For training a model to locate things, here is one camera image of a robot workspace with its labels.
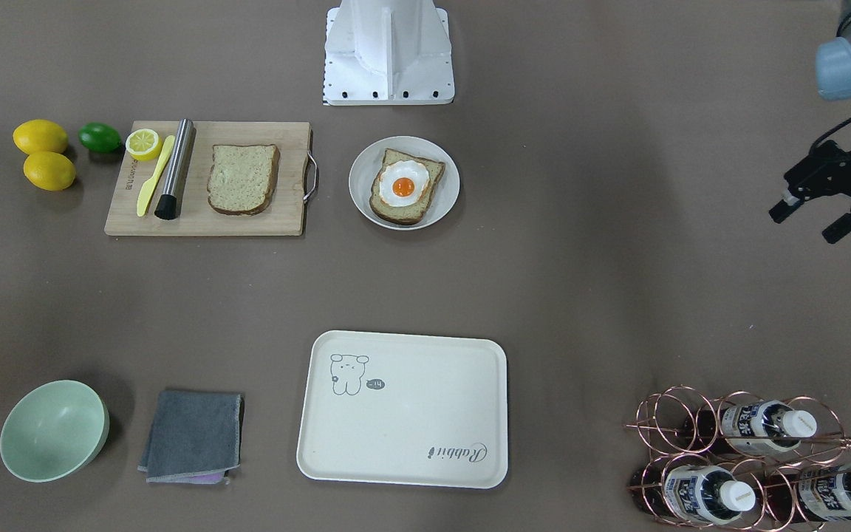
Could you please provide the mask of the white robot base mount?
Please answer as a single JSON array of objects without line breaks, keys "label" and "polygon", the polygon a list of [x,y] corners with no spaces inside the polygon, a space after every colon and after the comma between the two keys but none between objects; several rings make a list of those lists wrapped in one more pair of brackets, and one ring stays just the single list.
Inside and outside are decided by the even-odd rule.
[{"label": "white robot base mount", "polygon": [[327,11],[325,37],[325,105],[454,101],[448,14],[432,1],[342,1]]}]

